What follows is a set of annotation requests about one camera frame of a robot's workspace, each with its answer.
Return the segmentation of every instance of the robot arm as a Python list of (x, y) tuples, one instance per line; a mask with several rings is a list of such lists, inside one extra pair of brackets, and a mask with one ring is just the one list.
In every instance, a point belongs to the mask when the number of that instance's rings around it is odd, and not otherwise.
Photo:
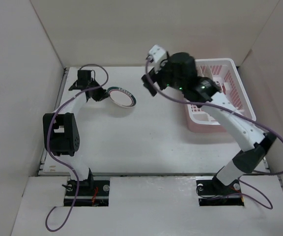
[[(241, 114), (211, 79), (198, 76), (195, 59), (188, 53), (176, 53), (169, 56), (168, 52), (156, 45), (149, 51), (147, 59), (154, 64), (149, 77), (153, 83), (158, 84), (160, 90), (172, 87), (180, 90), (191, 102), (210, 103)], [(155, 96), (157, 91), (149, 83), (147, 75), (144, 75), (142, 80), (152, 96)], [(216, 189), (225, 189), (237, 178), (255, 169), (276, 137), (219, 108), (203, 104), (198, 107), (216, 119), (241, 148), (241, 151), (212, 179)]]
[[(69, 88), (68, 96), (61, 104), (74, 97), (78, 90), (85, 90), (99, 86), (99, 84), (91, 77), (91, 70), (78, 70), (77, 80)], [(76, 125), (75, 117), (80, 108), (92, 98), (95, 101), (101, 101), (109, 95), (103, 88), (87, 91), (77, 96), (73, 101), (69, 102), (57, 115), (53, 124), (50, 136), (50, 150), (54, 156), (60, 156), (60, 160), (72, 166), (79, 175), (80, 182), (86, 183), (92, 181), (90, 169), (83, 164), (81, 156), (75, 152), (78, 151), (80, 145), (80, 137)], [(54, 113), (45, 114), (43, 116), (43, 133), (44, 146), (47, 149), (47, 134)], [(75, 181), (76, 177), (72, 171), (69, 171), (71, 180)]]

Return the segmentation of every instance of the basket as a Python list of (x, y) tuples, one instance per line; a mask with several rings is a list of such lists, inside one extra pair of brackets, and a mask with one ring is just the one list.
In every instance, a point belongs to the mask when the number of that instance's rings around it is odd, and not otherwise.
[[(213, 79), (228, 100), (244, 116), (256, 120), (235, 64), (231, 59), (198, 59), (198, 75)], [(197, 106), (185, 105), (189, 130), (199, 133), (225, 132), (226, 130), (209, 114)]]

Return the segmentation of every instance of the purple cable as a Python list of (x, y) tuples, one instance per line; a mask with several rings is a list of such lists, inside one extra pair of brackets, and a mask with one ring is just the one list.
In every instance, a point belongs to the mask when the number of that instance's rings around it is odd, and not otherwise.
[(218, 200), (218, 199), (224, 199), (224, 198), (227, 198), (227, 197), (230, 197), (230, 196), (245, 196), (245, 197), (248, 197), (249, 199), (253, 200), (254, 202), (257, 202), (258, 204), (260, 204), (261, 206), (263, 206), (264, 208), (266, 209), (269, 209), (269, 210), (272, 210), (274, 207), (273, 207), (273, 204), (271, 203), (271, 201), (269, 200), (269, 198), (262, 192), (260, 191), (259, 189), (251, 186), (250, 184), (248, 183), (245, 183), (244, 181), (242, 180), (239, 180), (240, 183), (243, 183), (245, 184), (246, 186), (249, 186), (250, 188), (254, 189), (255, 191), (257, 191), (258, 193), (260, 193), (266, 200), (267, 202), (269, 203), (270, 206), (266, 206), (264, 205), (263, 203), (261, 203), (259, 200), (255, 199), (254, 197), (248, 195), (248, 194), (245, 194), (245, 193), (231, 193), (231, 194), (228, 194), (228, 195), (225, 195), (225, 196), (221, 196), (221, 197), (214, 197), (214, 198), (208, 198), (209, 200)]
[(62, 223), (62, 225), (61, 225), (60, 227), (58, 227), (58, 228), (55, 229), (55, 230), (52, 230), (52, 229), (50, 229), (49, 226), (48, 226), (48, 219), (49, 219), (49, 216), (50, 216), (50, 214), (52, 213), (52, 211), (56, 208), (56, 206), (53, 207), (53, 208), (50, 210), (50, 212), (48, 213), (47, 218), (45, 219), (45, 227), (46, 227), (47, 230), (50, 231), (50, 232), (56, 232), (56, 231), (59, 231), (61, 228), (63, 228), (63, 226), (65, 225), (65, 223), (67, 222), (67, 220), (68, 220), (68, 218), (69, 218), (69, 215), (70, 215), (71, 212), (72, 212), (72, 209), (73, 209), (73, 207), (74, 207), (74, 205), (75, 205), (76, 198), (77, 198), (78, 191), (79, 191), (79, 177), (78, 177), (76, 171), (73, 169), (72, 166), (70, 166), (70, 165), (66, 164), (65, 162), (62, 162), (62, 161), (60, 161), (59, 159), (57, 159), (56, 157), (54, 157), (54, 155), (51, 153), (51, 150), (50, 150), (50, 136), (51, 136), (51, 130), (52, 130), (52, 127), (53, 127), (55, 118), (57, 117), (58, 113), (59, 113), (68, 103), (70, 103), (71, 101), (75, 100), (76, 97), (78, 97), (79, 95), (81, 95), (81, 94), (84, 93), (84, 92), (92, 91), (92, 90), (101, 88), (101, 87), (104, 86), (104, 85), (108, 82), (108, 80), (109, 80), (109, 74), (108, 74), (108, 72), (105, 70), (105, 68), (103, 68), (102, 66), (97, 65), (97, 64), (86, 64), (86, 65), (83, 65), (81, 68), (79, 68), (79, 70), (83, 69), (83, 68), (86, 67), (86, 66), (97, 66), (97, 67), (100, 67), (100, 68), (106, 73), (106, 75), (107, 75), (106, 81), (105, 81), (102, 85), (100, 85), (100, 86), (82, 90), (82, 91), (80, 91), (79, 93), (77, 93), (74, 97), (72, 97), (72, 98), (69, 99), (68, 101), (64, 102), (64, 104), (62, 104), (62, 105), (57, 109), (57, 111), (54, 113), (54, 115), (53, 115), (53, 117), (52, 117), (52, 120), (51, 120), (51, 123), (50, 123), (50, 126), (49, 126), (49, 130), (48, 130), (48, 135), (47, 135), (47, 150), (48, 150), (48, 153), (49, 153), (50, 157), (51, 157), (53, 160), (55, 160), (56, 162), (58, 162), (59, 164), (62, 164), (63, 166), (66, 166), (67, 168), (69, 168), (69, 169), (74, 173), (74, 175), (76, 176), (76, 180), (77, 180), (76, 192), (75, 192), (75, 197), (74, 197), (73, 203), (72, 203), (72, 205), (71, 205), (71, 207), (70, 207), (70, 209), (69, 209), (69, 211), (68, 211), (68, 213), (67, 213), (67, 216), (66, 216), (64, 222)]
[[(271, 132), (272, 134), (274, 134), (274, 135), (283, 143), (283, 137), (282, 137), (280, 134), (278, 134), (277, 132), (275, 132), (274, 130), (272, 130), (271, 128), (269, 128), (269, 127), (267, 127), (266, 125), (261, 124), (261, 123), (259, 123), (259, 122), (257, 122), (257, 121), (254, 121), (254, 120), (252, 120), (252, 119), (250, 119), (250, 118), (247, 118), (247, 117), (245, 117), (245, 116), (243, 116), (243, 115), (240, 115), (240, 114), (238, 114), (238, 113), (236, 113), (236, 112), (234, 112), (234, 111), (232, 111), (232, 110), (230, 110), (230, 109), (228, 109), (228, 108), (225, 108), (225, 107), (222, 107), (222, 106), (218, 106), (218, 105), (215, 105), (215, 104), (211, 104), (211, 103), (182, 101), (182, 100), (178, 100), (178, 99), (175, 99), (175, 98), (173, 98), (173, 97), (170, 97), (170, 96), (166, 95), (166, 94), (163, 93), (160, 89), (158, 89), (158, 88), (154, 85), (154, 83), (152, 82), (152, 80), (151, 80), (151, 78), (150, 78), (150, 76), (149, 76), (149, 74), (148, 74), (148, 66), (149, 66), (149, 64), (150, 64), (150, 58), (147, 58), (146, 66), (145, 66), (145, 74), (146, 74), (146, 78), (147, 78), (148, 82), (152, 85), (152, 87), (153, 87), (160, 95), (162, 95), (163, 97), (167, 98), (168, 100), (170, 100), (170, 101), (172, 101), (172, 102), (181, 103), (181, 104), (188, 104), (188, 105), (195, 105), (195, 106), (208, 106), (208, 107), (215, 107), (215, 108), (224, 110), (224, 111), (229, 112), (229, 113), (231, 113), (231, 114), (233, 114), (233, 115), (235, 115), (235, 116), (237, 116), (237, 117), (239, 117), (239, 118), (241, 118), (241, 119), (247, 120), (248, 122), (251, 122), (251, 123), (253, 123), (253, 124), (255, 124), (255, 125), (257, 125), (257, 126), (263, 128), (263, 129), (266, 129), (267, 131), (269, 131), (269, 132)], [(266, 175), (266, 176), (276, 176), (276, 175), (282, 175), (282, 174), (283, 174), (283, 171), (276, 172), (276, 173), (266, 173), (266, 172), (262, 172), (262, 171), (254, 171), (254, 172), (259, 173), (259, 174), (264, 174), (264, 175)], [(243, 182), (243, 181), (241, 181), (241, 180), (240, 180), (240, 182), (243, 183), (243, 184), (245, 184), (245, 185), (247, 185), (247, 186), (249, 186), (249, 187), (251, 187), (252, 189), (256, 190), (257, 192), (259, 192), (259, 193), (268, 201), (268, 203), (270, 204), (270, 206), (265, 206), (264, 204), (260, 203), (260, 202), (259, 202), (258, 200), (256, 200), (255, 198), (253, 198), (253, 197), (251, 197), (251, 196), (249, 196), (249, 195), (247, 195), (247, 194), (244, 194), (244, 193), (233, 193), (233, 194), (229, 194), (229, 195), (226, 195), (226, 196), (211, 198), (211, 200), (222, 199), (222, 198), (226, 198), (226, 197), (234, 196), (234, 195), (244, 195), (244, 196), (246, 196), (246, 197), (252, 199), (253, 201), (259, 203), (260, 205), (262, 205), (263, 207), (265, 207), (265, 208), (267, 208), (267, 209), (273, 209), (273, 205), (272, 205), (271, 201), (268, 199), (268, 197), (267, 197), (264, 193), (262, 193), (259, 189), (257, 189), (257, 188), (255, 188), (255, 187), (249, 185), (248, 183), (245, 183), (245, 182)]]

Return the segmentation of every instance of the purple wire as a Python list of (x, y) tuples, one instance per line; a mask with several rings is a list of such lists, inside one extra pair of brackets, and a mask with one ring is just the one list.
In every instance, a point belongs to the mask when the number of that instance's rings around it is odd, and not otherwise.
[(56, 162), (58, 162), (59, 164), (62, 164), (63, 166), (66, 166), (67, 168), (69, 168), (69, 169), (74, 173), (74, 175), (76, 176), (76, 180), (77, 180), (76, 192), (75, 192), (75, 197), (74, 197), (73, 203), (72, 203), (72, 205), (71, 205), (71, 207), (70, 207), (70, 209), (69, 209), (69, 211), (68, 211), (68, 213), (67, 213), (67, 216), (66, 216), (64, 222), (62, 223), (62, 225), (61, 225), (60, 227), (58, 227), (58, 228), (55, 229), (55, 230), (52, 230), (52, 229), (50, 229), (49, 226), (48, 226), (48, 219), (49, 219), (49, 216), (50, 216), (50, 214), (52, 213), (52, 211), (56, 208), (56, 206), (53, 207), (53, 208), (50, 210), (50, 212), (48, 213), (47, 218), (45, 219), (45, 227), (46, 227), (47, 230), (50, 231), (50, 232), (56, 232), (56, 231), (59, 231), (61, 228), (63, 228), (63, 226), (65, 225), (65, 223), (67, 222), (67, 220), (68, 220), (68, 218), (69, 218), (69, 215), (70, 215), (71, 212), (72, 212), (72, 209), (73, 209), (73, 207), (74, 207), (74, 205), (75, 205), (76, 198), (77, 198), (78, 191), (79, 191), (79, 177), (78, 177), (76, 171), (74, 170), (74, 168), (73, 168), (72, 166), (68, 165), (67, 163), (65, 163), (65, 162), (63, 162), (63, 161), (60, 161), (59, 159), (57, 159), (56, 157), (54, 157), (54, 155), (51, 153), (51, 150), (50, 150), (50, 136), (51, 136), (51, 130), (52, 130), (52, 127), (53, 127), (55, 118), (57, 117), (57, 115), (59, 114), (59, 112), (60, 112), (68, 103), (70, 103), (71, 101), (75, 100), (76, 97), (78, 97), (79, 95), (81, 95), (81, 94), (84, 93), (84, 92), (92, 91), (92, 90), (101, 88), (101, 87), (104, 86), (104, 85), (108, 82), (108, 80), (109, 80), (109, 74), (108, 74), (108, 72), (105, 70), (105, 68), (103, 68), (102, 66), (97, 65), (97, 64), (86, 64), (86, 65), (83, 65), (81, 68), (79, 68), (79, 70), (83, 69), (83, 68), (86, 67), (86, 66), (97, 66), (97, 67), (100, 67), (100, 68), (106, 73), (106, 75), (107, 75), (106, 81), (105, 81), (102, 85), (100, 85), (100, 86), (93, 87), (93, 88), (87, 88), (87, 89), (85, 89), (85, 90), (82, 90), (82, 91), (80, 91), (79, 93), (77, 93), (74, 97), (72, 97), (72, 98), (69, 99), (68, 101), (64, 102), (64, 104), (62, 104), (62, 105), (57, 109), (57, 111), (54, 113), (54, 115), (53, 115), (53, 117), (52, 117), (52, 120), (51, 120), (51, 122), (50, 122), (49, 130), (48, 130), (48, 135), (47, 135), (47, 150), (48, 150), (48, 153), (49, 153), (50, 157), (51, 157), (53, 160), (55, 160)]
[(248, 197), (249, 199), (253, 200), (254, 202), (257, 202), (258, 204), (260, 204), (261, 206), (263, 206), (264, 208), (266, 209), (269, 209), (269, 210), (272, 210), (274, 207), (273, 207), (273, 204), (271, 203), (271, 201), (269, 200), (269, 198), (262, 192), (260, 191), (259, 189), (251, 186), (250, 184), (248, 183), (245, 183), (244, 181), (242, 180), (239, 180), (240, 183), (243, 183), (245, 184), (246, 186), (249, 186), (250, 188), (254, 189), (255, 191), (257, 191), (258, 193), (260, 193), (266, 200), (267, 202), (269, 203), (270, 206), (266, 206), (264, 205), (263, 203), (261, 203), (259, 200), (255, 199), (254, 197), (248, 195), (248, 194), (245, 194), (245, 193), (231, 193), (231, 194), (228, 194), (228, 195), (225, 195), (225, 196), (221, 196), (221, 197), (214, 197), (214, 198), (208, 198), (209, 200), (218, 200), (218, 199), (224, 199), (224, 198), (227, 198), (227, 197), (230, 197), (230, 196), (245, 196), (245, 197)]
[[(237, 117), (239, 117), (239, 118), (241, 118), (241, 119), (247, 120), (248, 122), (251, 122), (251, 123), (253, 123), (253, 124), (255, 124), (255, 125), (257, 125), (257, 126), (263, 128), (263, 129), (266, 129), (267, 131), (269, 131), (269, 132), (271, 132), (272, 134), (274, 134), (274, 135), (283, 143), (283, 137), (282, 137), (280, 134), (278, 134), (277, 132), (275, 132), (274, 130), (272, 130), (271, 128), (269, 128), (269, 127), (267, 127), (266, 125), (261, 124), (261, 123), (259, 123), (259, 122), (257, 122), (257, 121), (254, 121), (254, 120), (252, 120), (252, 119), (250, 119), (250, 118), (247, 118), (247, 117), (245, 117), (245, 116), (243, 116), (243, 115), (240, 115), (240, 114), (238, 114), (238, 113), (236, 113), (236, 112), (234, 112), (234, 111), (232, 111), (232, 110), (230, 110), (230, 109), (228, 109), (228, 108), (225, 108), (225, 107), (222, 107), (222, 106), (218, 106), (218, 105), (215, 105), (215, 104), (211, 104), (211, 103), (182, 101), (182, 100), (178, 100), (178, 99), (175, 99), (175, 98), (173, 98), (173, 97), (170, 97), (170, 96), (166, 95), (166, 94), (163, 93), (160, 89), (158, 89), (158, 88), (154, 85), (154, 83), (152, 82), (152, 80), (151, 80), (151, 78), (150, 78), (150, 76), (149, 76), (149, 74), (148, 74), (148, 66), (149, 66), (149, 64), (150, 64), (150, 58), (147, 58), (146, 66), (145, 66), (145, 74), (146, 74), (146, 78), (147, 78), (148, 82), (152, 85), (152, 87), (153, 87), (160, 95), (162, 95), (163, 97), (167, 98), (168, 100), (170, 100), (170, 101), (172, 101), (172, 102), (176, 102), (176, 103), (181, 103), (181, 104), (188, 104), (188, 105), (195, 105), (195, 106), (208, 106), (208, 107), (215, 107), (215, 108), (224, 110), (224, 111), (229, 112), (229, 113), (231, 113), (231, 114), (233, 114), (233, 115), (235, 115), (235, 116), (237, 116)], [(256, 173), (258, 173), (258, 174), (263, 174), (263, 175), (266, 175), (266, 176), (276, 176), (276, 175), (282, 175), (282, 174), (283, 174), (283, 171), (276, 172), (276, 173), (266, 173), (266, 172), (262, 172), (262, 171), (254, 171), (254, 172), (256, 172)], [(241, 195), (243, 195), (243, 196), (246, 196), (246, 197), (252, 199), (253, 201), (257, 202), (258, 204), (262, 205), (263, 207), (265, 207), (265, 208), (267, 208), (267, 209), (273, 209), (273, 205), (272, 205), (271, 201), (268, 199), (268, 197), (267, 197), (263, 192), (261, 192), (259, 189), (255, 188), (255, 187), (251, 186), (251, 185), (248, 184), (248, 183), (245, 183), (245, 182), (243, 182), (243, 181), (241, 181), (241, 180), (240, 180), (240, 182), (243, 183), (243, 184), (245, 184), (245, 185), (247, 185), (247, 186), (249, 186), (250, 188), (256, 190), (258, 193), (260, 193), (260, 194), (268, 201), (268, 203), (270, 204), (270, 206), (266, 206), (266, 205), (264, 205), (263, 203), (261, 203), (261, 202), (259, 202), (258, 200), (256, 200), (255, 198), (251, 197), (250, 195), (244, 194), (244, 193), (233, 193), (233, 194), (229, 194), (229, 195), (225, 195), (225, 196), (221, 196), (221, 197), (210, 198), (210, 200), (223, 199), (223, 198), (226, 198), (226, 197), (229, 197), (229, 196), (236, 196), (236, 195), (240, 195), (240, 196), (241, 196)]]

